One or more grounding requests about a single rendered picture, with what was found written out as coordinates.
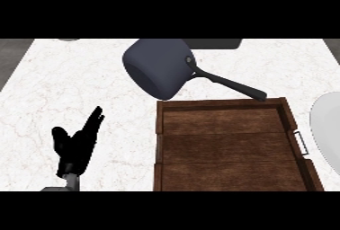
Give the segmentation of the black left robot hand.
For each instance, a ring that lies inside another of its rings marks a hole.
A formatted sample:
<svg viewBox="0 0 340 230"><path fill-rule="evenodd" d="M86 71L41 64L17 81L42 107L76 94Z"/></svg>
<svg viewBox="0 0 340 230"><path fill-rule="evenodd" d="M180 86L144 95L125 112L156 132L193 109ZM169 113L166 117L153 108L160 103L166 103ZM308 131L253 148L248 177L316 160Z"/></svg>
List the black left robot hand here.
<svg viewBox="0 0 340 230"><path fill-rule="evenodd" d="M103 108L98 106L88 118L83 128L73 136L69 135L63 127L52 128L54 148L60 155L60 168L57 172L60 178L70 173L80 176L86 172L104 118Z"/></svg>

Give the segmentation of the brown wooden tray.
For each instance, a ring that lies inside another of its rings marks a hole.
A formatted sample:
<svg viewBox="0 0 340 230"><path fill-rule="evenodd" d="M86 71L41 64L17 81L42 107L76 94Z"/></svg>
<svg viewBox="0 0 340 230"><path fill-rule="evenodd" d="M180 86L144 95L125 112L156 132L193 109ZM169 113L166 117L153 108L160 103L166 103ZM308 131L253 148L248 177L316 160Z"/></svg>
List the brown wooden tray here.
<svg viewBox="0 0 340 230"><path fill-rule="evenodd" d="M157 191L321 191L289 102L157 103Z"/></svg>

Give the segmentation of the white plate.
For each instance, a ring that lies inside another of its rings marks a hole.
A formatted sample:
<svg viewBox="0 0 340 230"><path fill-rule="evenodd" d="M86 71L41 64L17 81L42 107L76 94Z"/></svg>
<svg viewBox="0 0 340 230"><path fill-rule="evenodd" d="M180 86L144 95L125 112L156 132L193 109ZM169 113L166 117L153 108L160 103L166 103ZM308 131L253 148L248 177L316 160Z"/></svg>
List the white plate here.
<svg viewBox="0 0 340 230"><path fill-rule="evenodd" d="M316 101L310 126L324 159L340 175L340 92L324 94Z"/></svg>

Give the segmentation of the dark blue saucepan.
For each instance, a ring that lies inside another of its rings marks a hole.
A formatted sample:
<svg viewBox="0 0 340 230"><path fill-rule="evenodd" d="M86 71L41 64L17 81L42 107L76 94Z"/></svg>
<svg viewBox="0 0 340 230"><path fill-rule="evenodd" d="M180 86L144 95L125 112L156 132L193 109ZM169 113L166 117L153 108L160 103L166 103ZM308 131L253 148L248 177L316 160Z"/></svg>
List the dark blue saucepan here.
<svg viewBox="0 0 340 230"><path fill-rule="evenodd" d="M171 100L184 84L206 77L253 99L265 101L268 94L203 71L184 39L140 39L123 55L125 70L143 90L157 99Z"/></svg>

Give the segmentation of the dark grey flat appliance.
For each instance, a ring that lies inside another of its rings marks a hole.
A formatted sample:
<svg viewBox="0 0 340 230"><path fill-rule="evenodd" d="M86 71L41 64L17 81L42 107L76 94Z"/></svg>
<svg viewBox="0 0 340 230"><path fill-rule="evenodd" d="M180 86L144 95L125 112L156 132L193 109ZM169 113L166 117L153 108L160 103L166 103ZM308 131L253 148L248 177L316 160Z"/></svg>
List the dark grey flat appliance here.
<svg viewBox="0 0 340 230"><path fill-rule="evenodd" d="M237 49L242 39L184 39L191 49Z"/></svg>

